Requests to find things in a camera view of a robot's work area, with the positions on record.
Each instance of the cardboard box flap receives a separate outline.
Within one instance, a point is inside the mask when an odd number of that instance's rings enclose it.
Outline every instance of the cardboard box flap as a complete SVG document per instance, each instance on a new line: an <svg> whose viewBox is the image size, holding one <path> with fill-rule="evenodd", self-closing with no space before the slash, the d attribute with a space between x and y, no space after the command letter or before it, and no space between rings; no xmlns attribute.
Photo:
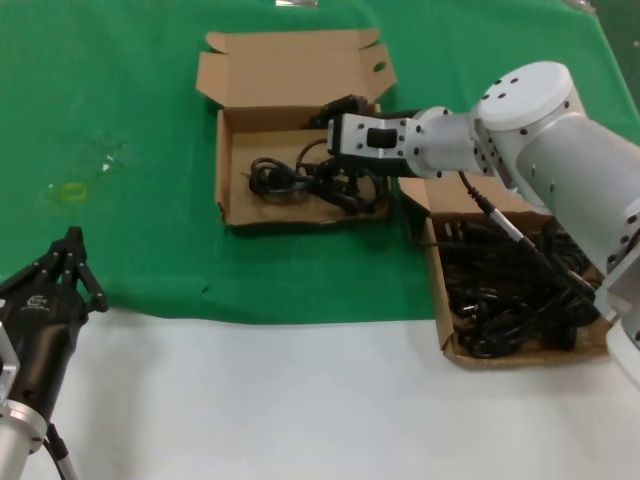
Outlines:
<svg viewBox="0 0 640 480"><path fill-rule="evenodd" d="M527 202L509 192L497 179L470 174L467 174L467 177L471 184L503 213L531 212L531 206ZM403 178L400 180L400 189L431 213L480 213L480 208L467 194L458 175L434 180Z"/></svg>
<svg viewBox="0 0 640 480"><path fill-rule="evenodd" d="M197 89L225 107L321 106L355 94L375 102L396 82L375 30L210 33Z"/></svg>
<svg viewBox="0 0 640 480"><path fill-rule="evenodd" d="M375 45L376 29L316 32L220 33L209 32L207 44L219 53L255 55L258 52L329 52L360 50Z"/></svg>

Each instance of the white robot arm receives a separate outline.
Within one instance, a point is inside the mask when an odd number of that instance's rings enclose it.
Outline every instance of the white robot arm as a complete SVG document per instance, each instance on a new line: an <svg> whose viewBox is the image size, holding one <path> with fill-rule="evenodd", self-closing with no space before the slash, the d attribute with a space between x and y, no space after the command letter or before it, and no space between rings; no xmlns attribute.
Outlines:
<svg viewBox="0 0 640 480"><path fill-rule="evenodd" d="M595 304L615 323L609 351L640 387L640 147L587 117L567 67L519 68L471 113L334 117L328 144L334 155L404 160L420 177L495 176L555 216L606 275Z"/></svg>

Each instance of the black cable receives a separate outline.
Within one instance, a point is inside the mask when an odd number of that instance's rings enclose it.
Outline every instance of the black cable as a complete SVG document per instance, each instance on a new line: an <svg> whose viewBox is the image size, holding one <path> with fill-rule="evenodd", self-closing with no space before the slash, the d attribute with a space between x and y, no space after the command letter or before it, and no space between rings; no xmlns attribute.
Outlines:
<svg viewBox="0 0 640 480"><path fill-rule="evenodd" d="M599 316L595 287L582 279L589 260L555 219L527 237L459 175L495 223L462 224L446 242L433 244L444 247L450 306L465 322L456 327L459 343L477 358L511 355L530 340L571 350L578 327Z"/></svg>
<svg viewBox="0 0 640 480"><path fill-rule="evenodd" d="M294 168L273 158L258 158L251 164L249 188L263 197L294 197L308 193L351 215L375 213L390 197L387 178L374 174L348 157L329 158L318 164L303 162L313 147L325 143L327 141L321 139L304 147L296 158ZM361 195L362 178L369 179L373 184L373 198Z"/></svg>
<svg viewBox="0 0 640 480"><path fill-rule="evenodd" d="M60 470L60 467L58 466L58 461L56 460L56 457L53 454L53 450L51 448L51 444L47 440L43 440L42 441L42 445L47 450L47 452L49 452L49 455L51 456L51 460L53 460L53 464L55 465L56 470L58 471L58 475L60 475L60 480L67 480L64 477L64 473L62 473L62 470Z"/></svg>
<svg viewBox="0 0 640 480"><path fill-rule="evenodd" d="M69 456L69 450L67 450L67 446L65 445L62 438L58 434L58 430L53 423L49 424L49 428L47 429L47 438L42 442L44 448L49 452L53 463L56 466L56 470L58 470L58 474L62 480L66 480L64 473L60 470L60 466L58 462L64 460Z"/></svg>

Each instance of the open cardboard box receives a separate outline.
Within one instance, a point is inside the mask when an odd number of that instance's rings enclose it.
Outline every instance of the open cardboard box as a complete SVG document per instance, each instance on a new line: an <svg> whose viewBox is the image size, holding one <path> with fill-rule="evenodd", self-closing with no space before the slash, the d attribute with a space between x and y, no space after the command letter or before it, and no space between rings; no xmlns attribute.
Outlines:
<svg viewBox="0 0 640 480"><path fill-rule="evenodd" d="M396 82L377 30L207 34L197 89L224 106L218 112L216 201L228 225L330 224L383 218L389 206L352 216L312 195L266 199L249 189L251 163L262 157L294 166L300 151L324 130L303 130L321 108L355 94L375 102ZM328 158L314 147L305 162ZM363 182L363 195L367 195Z"/></svg>
<svg viewBox="0 0 640 480"><path fill-rule="evenodd" d="M549 217L531 211L524 200L507 192L496 179L472 175L468 177L473 186L523 233L540 231L549 220ZM423 232L425 242L436 242L448 222L489 221L467 194L457 175L439 180L401 179L400 188L405 195L429 212ZM440 253L437 248L427 248L426 255L440 348L454 363L467 367L499 368L586 360L607 354L606 334L610 324L599 318L590 326L578 330L577 346L570 352L547 350L538 342L529 342L521 351L508 357L485 360L470 356L460 346L454 334L454 325L461 320L449 308Z"/></svg>

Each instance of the white table surface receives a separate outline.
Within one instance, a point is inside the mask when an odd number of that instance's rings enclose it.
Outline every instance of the white table surface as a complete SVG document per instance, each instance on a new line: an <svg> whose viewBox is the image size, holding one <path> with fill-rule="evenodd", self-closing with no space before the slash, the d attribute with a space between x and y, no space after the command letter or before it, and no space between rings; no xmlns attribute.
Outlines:
<svg viewBox="0 0 640 480"><path fill-rule="evenodd" d="M83 480L637 479L616 366L471 372L435 323L94 316L54 422ZM24 479L56 479L44 450Z"/></svg>

